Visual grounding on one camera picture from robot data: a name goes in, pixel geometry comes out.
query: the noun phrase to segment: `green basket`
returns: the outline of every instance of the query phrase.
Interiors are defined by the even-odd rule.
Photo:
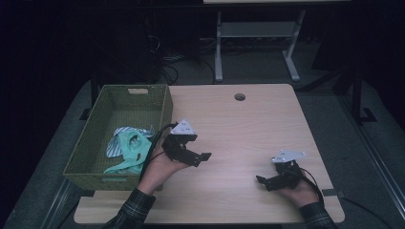
[[[85,190],[134,190],[139,175],[103,174],[123,161],[122,156],[106,156],[107,144],[119,127],[149,130],[152,125],[157,132],[171,122],[172,112],[167,85],[104,86],[63,175]]]

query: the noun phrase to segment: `plaid sleeve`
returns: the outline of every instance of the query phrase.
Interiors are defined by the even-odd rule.
[[[320,202],[305,205],[299,210],[308,229],[337,229],[327,210]]]
[[[119,209],[118,214],[104,224],[102,228],[141,228],[155,200],[155,197],[148,196],[138,189],[134,190]]]

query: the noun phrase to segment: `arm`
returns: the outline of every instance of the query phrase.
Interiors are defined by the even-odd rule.
[[[155,151],[152,155],[152,161],[138,188],[131,193],[118,214],[109,220],[103,229],[141,228],[156,200],[153,197],[155,190],[178,170],[188,167],[186,164],[172,161],[165,153],[159,155],[158,152],[161,151]]]
[[[316,193],[303,180],[295,189],[284,188],[277,192],[297,206],[308,229],[337,228],[324,206],[319,202]]]

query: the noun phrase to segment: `cloth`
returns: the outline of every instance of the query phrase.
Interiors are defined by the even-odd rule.
[[[136,130],[120,132],[115,139],[124,161],[106,169],[104,174],[140,174],[152,143]]]
[[[155,200],[155,197],[148,196],[138,189],[134,190],[118,214],[105,223],[102,229],[140,229]],[[308,204],[299,210],[308,229],[337,228],[328,212],[319,202]]]
[[[155,133],[155,130],[153,126],[151,126],[151,129],[145,130],[145,129],[139,129],[139,128],[134,128],[134,127],[121,127],[118,128],[114,131],[114,136],[111,138],[110,142],[108,143],[107,146],[107,157],[115,157],[115,156],[121,156],[122,151],[121,148],[119,147],[119,140],[118,140],[118,134],[122,132],[127,132],[127,131],[138,131],[142,135],[146,137],[151,137]]]

